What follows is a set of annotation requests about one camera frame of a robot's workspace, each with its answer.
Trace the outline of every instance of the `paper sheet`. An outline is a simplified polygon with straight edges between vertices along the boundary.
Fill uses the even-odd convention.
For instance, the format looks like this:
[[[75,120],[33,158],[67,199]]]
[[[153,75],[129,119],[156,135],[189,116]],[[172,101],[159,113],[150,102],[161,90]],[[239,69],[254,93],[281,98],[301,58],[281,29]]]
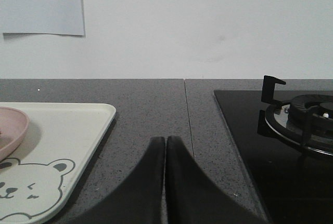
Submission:
[[[84,35],[81,0],[0,0],[3,33]]]

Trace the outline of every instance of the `burner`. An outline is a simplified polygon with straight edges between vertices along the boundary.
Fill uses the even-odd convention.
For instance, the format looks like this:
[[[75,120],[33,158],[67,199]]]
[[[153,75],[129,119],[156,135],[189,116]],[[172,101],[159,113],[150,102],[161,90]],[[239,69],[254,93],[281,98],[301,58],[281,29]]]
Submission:
[[[310,152],[333,156],[333,96],[300,95],[288,101],[273,99],[275,84],[286,84],[265,76],[262,102],[268,126],[285,140]]]

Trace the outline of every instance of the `bear ear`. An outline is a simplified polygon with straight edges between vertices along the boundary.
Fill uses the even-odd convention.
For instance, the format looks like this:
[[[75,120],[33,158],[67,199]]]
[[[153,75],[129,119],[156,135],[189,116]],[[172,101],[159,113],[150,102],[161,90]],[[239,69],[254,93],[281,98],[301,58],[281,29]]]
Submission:
[[[7,158],[0,162],[0,169],[12,167],[14,165],[19,165],[20,160],[17,158]]]
[[[70,159],[58,159],[49,163],[48,166],[55,168],[63,176],[74,169],[75,162]]]

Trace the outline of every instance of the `white wall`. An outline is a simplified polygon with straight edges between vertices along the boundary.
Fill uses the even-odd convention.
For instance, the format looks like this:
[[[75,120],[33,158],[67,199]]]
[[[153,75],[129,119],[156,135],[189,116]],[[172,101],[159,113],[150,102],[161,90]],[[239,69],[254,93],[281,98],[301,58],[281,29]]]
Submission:
[[[83,0],[85,37],[0,36],[0,78],[333,78],[333,0]]]

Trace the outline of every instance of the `gas stove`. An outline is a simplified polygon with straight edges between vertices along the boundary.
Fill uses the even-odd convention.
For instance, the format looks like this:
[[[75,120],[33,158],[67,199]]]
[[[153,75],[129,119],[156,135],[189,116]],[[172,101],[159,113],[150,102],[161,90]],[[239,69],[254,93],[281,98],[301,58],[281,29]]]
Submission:
[[[333,91],[217,90],[269,221],[333,222]]]

